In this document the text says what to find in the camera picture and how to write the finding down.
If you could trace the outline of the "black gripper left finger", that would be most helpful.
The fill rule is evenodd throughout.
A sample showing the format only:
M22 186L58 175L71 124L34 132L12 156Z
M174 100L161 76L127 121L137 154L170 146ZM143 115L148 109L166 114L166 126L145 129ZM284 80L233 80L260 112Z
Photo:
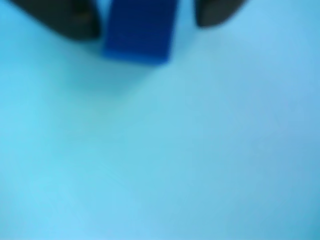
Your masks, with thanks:
M10 0L9 3L70 40L94 40L101 35L95 0Z

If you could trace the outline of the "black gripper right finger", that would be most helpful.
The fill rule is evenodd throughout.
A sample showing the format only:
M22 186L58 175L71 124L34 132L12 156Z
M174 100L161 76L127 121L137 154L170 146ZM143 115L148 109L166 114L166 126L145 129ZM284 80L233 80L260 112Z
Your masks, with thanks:
M244 0L195 0L195 20L199 27L216 27L226 22L245 4Z

